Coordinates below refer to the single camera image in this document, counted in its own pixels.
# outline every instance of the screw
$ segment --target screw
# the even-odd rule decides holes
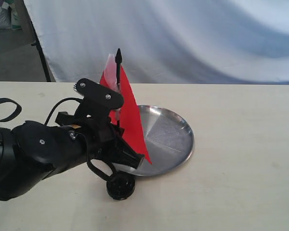
[[[70,131],[70,132],[69,132],[69,136],[72,138],[72,140],[75,140],[75,139],[76,139],[75,132],[73,132],[73,131]]]

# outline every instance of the white table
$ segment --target white table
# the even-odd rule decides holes
[[[71,83],[0,82],[23,107],[8,128],[43,122],[77,96]],[[0,231],[289,231],[289,86],[132,85],[138,104],[177,112],[191,125],[190,161],[137,181],[125,201],[85,164],[0,202]],[[74,112],[76,103],[60,110]],[[4,108],[0,106],[0,118]]]

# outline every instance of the black flag pole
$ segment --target black flag pole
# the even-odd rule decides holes
[[[121,87],[120,87],[120,73],[121,73],[121,63],[122,63],[122,55],[121,55],[121,50],[118,48],[117,54],[115,57],[115,62],[117,64],[117,87],[119,90],[119,93],[121,93]],[[120,127],[120,119],[117,120],[117,125]]]

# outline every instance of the round metal tray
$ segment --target round metal tray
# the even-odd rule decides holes
[[[137,169],[115,165],[116,169],[149,177],[169,172],[188,160],[195,145],[189,124],[175,112],[162,107],[140,105],[139,110],[152,165],[144,160]]]

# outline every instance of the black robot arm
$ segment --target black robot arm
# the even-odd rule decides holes
[[[122,139],[124,130],[108,118],[110,110],[123,105],[122,96],[88,79],[75,88],[84,98],[74,115],[58,113],[60,127],[26,121],[12,130],[0,128],[0,200],[23,195],[39,181],[83,163],[113,188],[117,171],[112,163],[133,168],[141,164],[144,155]],[[112,175],[95,167],[92,159],[105,162]]]

